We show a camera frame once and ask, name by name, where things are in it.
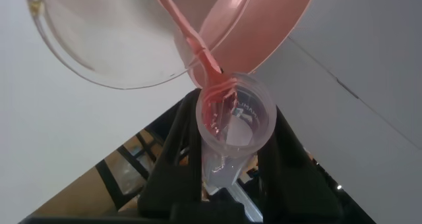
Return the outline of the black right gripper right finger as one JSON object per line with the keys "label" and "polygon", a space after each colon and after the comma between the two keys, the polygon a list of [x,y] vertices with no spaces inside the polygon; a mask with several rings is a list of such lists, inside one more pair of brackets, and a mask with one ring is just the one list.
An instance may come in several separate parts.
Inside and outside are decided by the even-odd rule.
{"label": "black right gripper right finger", "polygon": [[265,223],[336,223],[336,196],[277,111],[275,129],[258,151],[260,208]]}

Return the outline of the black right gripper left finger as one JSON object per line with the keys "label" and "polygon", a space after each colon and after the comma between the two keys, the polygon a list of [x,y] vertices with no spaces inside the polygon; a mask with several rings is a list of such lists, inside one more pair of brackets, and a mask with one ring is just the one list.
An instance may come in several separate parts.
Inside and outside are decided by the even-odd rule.
{"label": "black right gripper left finger", "polygon": [[181,100],[161,155],[138,198],[141,217],[167,219],[173,205],[201,200],[201,137],[196,123],[199,93],[195,89]]}

